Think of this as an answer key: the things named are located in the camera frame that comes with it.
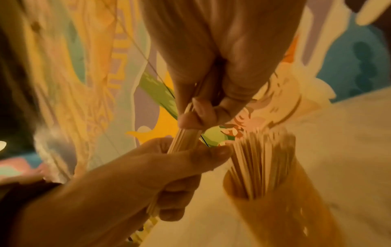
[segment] painted mural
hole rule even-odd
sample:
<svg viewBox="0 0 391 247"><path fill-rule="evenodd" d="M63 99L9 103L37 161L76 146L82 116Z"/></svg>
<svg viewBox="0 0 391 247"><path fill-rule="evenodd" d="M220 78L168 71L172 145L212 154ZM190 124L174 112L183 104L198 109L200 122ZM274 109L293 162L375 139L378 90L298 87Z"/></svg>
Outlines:
<svg viewBox="0 0 391 247"><path fill-rule="evenodd" d="M25 0L26 44L45 119L36 143L57 180L178 131L173 83L151 45L139 1ZM363 11L352 12L343 0L308 0L269 81L233 120L207 130L203 141L224 145L254 128L390 86L388 44L372 24L383 11ZM132 239L141 242L155 223L151 219Z"/></svg>

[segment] light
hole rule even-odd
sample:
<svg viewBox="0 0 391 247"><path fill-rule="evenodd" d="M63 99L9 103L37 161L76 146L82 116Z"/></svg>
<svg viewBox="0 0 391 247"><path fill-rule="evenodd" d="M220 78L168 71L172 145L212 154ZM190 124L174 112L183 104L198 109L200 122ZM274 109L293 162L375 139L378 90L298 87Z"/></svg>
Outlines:
<svg viewBox="0 0 391 247"><path fill-rule="evenodd" d="M3 150L6 145L7 145L6 142L0 141L0 151Z"/></svg>

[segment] hand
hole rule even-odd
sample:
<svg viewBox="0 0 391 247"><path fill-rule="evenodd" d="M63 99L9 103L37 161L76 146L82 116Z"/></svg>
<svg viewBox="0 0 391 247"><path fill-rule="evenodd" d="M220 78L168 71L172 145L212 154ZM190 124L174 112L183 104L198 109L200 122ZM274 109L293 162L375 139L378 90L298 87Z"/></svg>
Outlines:
<svg viewBox="0 0 391 247"><path fill-rule="evenodd" d="M201 174L223 164L227 146L165 154L171 138L154 139L31 202L12 229L12 247L120 245L148 219L163 190L160 218L183 217Z"/></svg>
<svg viewBox="0 0 391 247"><path fill-rule="evenodd" d="M306 0L143 0L145 25L165 59L179 114L193 95L186 129L207 129L235 117L268 81L291 43ZM222 88L216 106L211 99Z"/></svg>

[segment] tabletop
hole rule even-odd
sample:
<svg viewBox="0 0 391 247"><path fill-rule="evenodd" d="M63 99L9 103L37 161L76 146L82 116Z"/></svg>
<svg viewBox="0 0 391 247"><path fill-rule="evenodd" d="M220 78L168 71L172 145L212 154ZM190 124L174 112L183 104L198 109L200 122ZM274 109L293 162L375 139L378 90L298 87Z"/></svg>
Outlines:
<svg viewBox="0 0 391 247"><path fill-rule="evenodd" d="M297 158L329 205L348 246L391 246L391 88L334 104L286 125ZM176 223L159 222L142 247L254 246L222 188L206 173Z"/></svg>

